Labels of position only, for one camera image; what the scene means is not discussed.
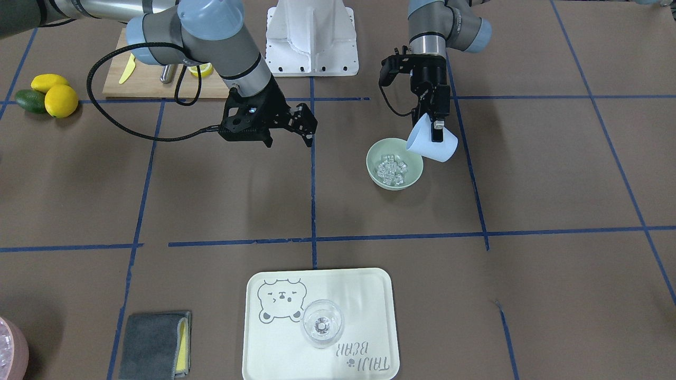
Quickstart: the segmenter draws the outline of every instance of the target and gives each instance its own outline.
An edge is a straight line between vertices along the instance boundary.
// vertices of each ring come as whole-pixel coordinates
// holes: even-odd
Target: yellow knife
[[[126,82],[127,79],[131,76],[131,73],[134,72],[134,69],[136,68],[136,61],[135,57],[133,54],[129,55],[129,60],[127,61],[127,66],[124,68],[124,72],[122,73],[122,76],[120,77],[120,82],[119,84],[122,84]]]

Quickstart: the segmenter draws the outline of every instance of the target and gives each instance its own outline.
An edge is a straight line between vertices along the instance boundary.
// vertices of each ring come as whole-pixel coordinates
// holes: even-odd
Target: white tray
[[[282,292],[285,301],[277,302]],[[324,349],[310,345],[300,322],[304,307],[321,299],[335,302],[344,321],[339,341]],[[261,272],[249,280],[245,380],[389,380],[399,365],[392,282],[384,270]]]

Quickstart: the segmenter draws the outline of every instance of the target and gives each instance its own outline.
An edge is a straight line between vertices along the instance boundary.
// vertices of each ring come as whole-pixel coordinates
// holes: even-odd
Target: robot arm
[[[383,60],[379,84],[389,86],[397,74],[410,74],[418,105],[413,125],[430,116],[432,142],[443,141],[445,117],[450,113],[451,89],[446,78],[446,48],[478,53],[491,38],[491,24],[471,11],[472,0],[410,0],[409,48]]]
[[[241,0],[182,0],[178,5],[175,0],[3,0],[0,37],[64,18],[85,17],[128,21],[129,45],[180,47],[133,49],[145,64],[211,63],[230,89],[218,126],[218,134],[227,141],[263,141],[270,147],[270,129],[285,128],[301,135],[308,147],[312,145],[317,121],[306,104],[293,109],[287,105],[244,25]]]

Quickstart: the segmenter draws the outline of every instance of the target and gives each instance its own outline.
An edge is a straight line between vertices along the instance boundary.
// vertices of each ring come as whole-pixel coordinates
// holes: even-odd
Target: lemon
[[[30,83],[30,88],[46,94],[47,91],[55,85],[68,86],[69,83],[67,79],[59,74],[42,74],[33,78],[33,81]]]
[[[197,76],[197,66],[188,66],[188,71],[192,75]],[[214,67],[211,64],[202,64],[199,65],[199,71],[201,71],[202,78],[204,78],[214,72]]]
[[[70,86],[55,85],[45,95],[45,109],[54,118],[65,118],[78,107],[78,94]]]

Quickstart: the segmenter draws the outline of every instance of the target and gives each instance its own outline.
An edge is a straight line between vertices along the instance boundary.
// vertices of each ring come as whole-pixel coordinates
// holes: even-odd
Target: cutting board
[[[120,39],[116,49],[127,46],[125,29],[122,29]],[[178,75],[183,65],[176,68],[174,81],[168,85],[160,82],[160,75],[162,75],[163,66],[146,65],[139,60],[136,60],[136,69],[131,74],[129,79],[123,84],[118,84],[122,72],[129,60],[128,53],[122,53],[112,59],[110,69],[105,78],[103,85],[103,95],[106,97],[174,97],[174,89],[178,82]],[[197,78],[190,72],[186,72],[183,78],[183,83],[180,86],[180,93],[182,98],[192,99],[197,91]],[[228,87],[223,83],[223,80],[214,71],[213,74],[202,78],[202,91],[200,98],[225,99],[228,97]]]

